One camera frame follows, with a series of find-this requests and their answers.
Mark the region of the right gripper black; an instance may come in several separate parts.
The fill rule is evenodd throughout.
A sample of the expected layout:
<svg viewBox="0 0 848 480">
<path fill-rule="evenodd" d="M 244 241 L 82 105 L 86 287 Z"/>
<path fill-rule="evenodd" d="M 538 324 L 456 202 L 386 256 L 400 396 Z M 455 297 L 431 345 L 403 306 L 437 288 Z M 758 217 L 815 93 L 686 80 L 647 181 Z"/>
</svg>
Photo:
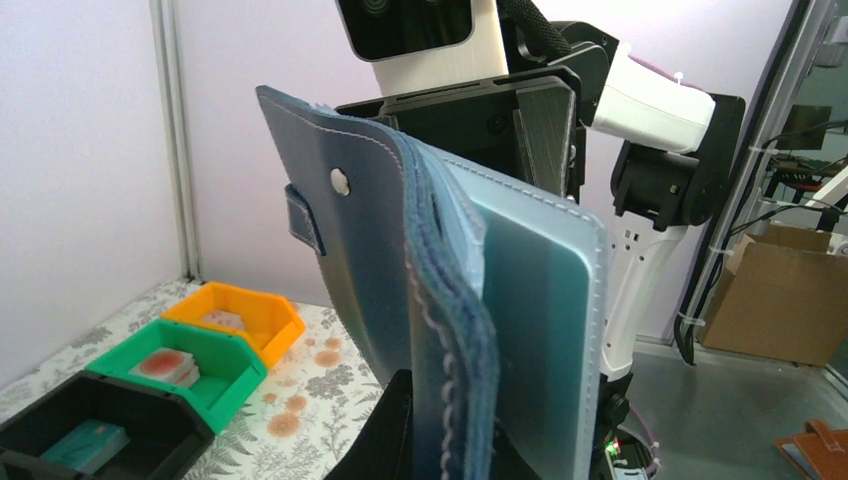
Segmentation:
<svg viewBox="0 0 848 480">
<path fill-rule="evenodd" d="M 509 72 L 339 107 L 560 197 L 580 200 L 586 129 L 610 69 L 607 39 L 543 53 L 505 42 Z"/>
</svg>

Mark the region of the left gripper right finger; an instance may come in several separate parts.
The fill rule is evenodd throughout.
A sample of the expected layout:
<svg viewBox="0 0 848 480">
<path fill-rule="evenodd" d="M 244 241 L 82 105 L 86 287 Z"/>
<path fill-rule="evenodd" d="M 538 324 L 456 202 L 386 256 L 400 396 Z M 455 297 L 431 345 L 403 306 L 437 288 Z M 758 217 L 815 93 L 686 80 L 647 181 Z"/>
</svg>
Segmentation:
<svg viewBox="0 0 848 480">
<path fill-rule="evenodd" d="M 493 480 L 539 480 L 498 423 L 493 435 Z"/>
</svg>

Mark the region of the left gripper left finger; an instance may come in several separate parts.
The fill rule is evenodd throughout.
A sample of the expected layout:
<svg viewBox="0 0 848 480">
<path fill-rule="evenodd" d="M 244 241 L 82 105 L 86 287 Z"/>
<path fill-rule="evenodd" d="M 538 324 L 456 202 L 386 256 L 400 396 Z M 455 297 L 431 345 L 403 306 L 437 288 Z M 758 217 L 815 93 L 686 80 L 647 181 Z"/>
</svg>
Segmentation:
<svg viewBox="0 0 848 480">
<path fill-rule="evenodd" d="M 412 373 L 398 370 L 348 452 L 325 479 L 411 479 L 412 426 Z"/>
</svg>

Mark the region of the blue leather card holder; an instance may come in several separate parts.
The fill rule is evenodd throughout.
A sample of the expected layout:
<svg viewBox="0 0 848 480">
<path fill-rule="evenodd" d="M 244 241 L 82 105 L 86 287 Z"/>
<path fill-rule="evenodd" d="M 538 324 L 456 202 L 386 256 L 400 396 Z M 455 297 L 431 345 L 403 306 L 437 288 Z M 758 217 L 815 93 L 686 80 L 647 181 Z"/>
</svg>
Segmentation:
<svg viewBox="0 0 848 480">
<path fill-rule="evenodd" d="M 608 235 L 589 210 L 387 125 L 256 90 L 289 182 L 291 234 L 316 254 L 343 326 L 386 388 L 413 383 L 411 479 L 493 479 L 501 380 L 484 301 L 485 213 L 565 217 L 596 239 L 585 433 L 594 438 Z"/>
</svg>

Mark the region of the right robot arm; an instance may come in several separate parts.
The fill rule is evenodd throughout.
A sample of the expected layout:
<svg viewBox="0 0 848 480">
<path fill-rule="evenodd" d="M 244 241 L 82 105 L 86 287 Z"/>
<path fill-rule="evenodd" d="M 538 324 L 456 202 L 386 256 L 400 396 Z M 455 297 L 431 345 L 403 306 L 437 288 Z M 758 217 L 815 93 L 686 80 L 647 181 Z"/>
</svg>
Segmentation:
<svg viewBox="0 0 848 480">
<path fill-rule="evenodd" d="M 381 90 L 347 114 L 573 199 L 587 131 L 622 140 L 589 464 L 591 478 L 614 478 L 637 331 L 663 264 L 727 185 L 744 101 L 643 62 L 593 25 L 552 22 L 530 1 L 342 1 L 339 10 Z"/>
</svg>

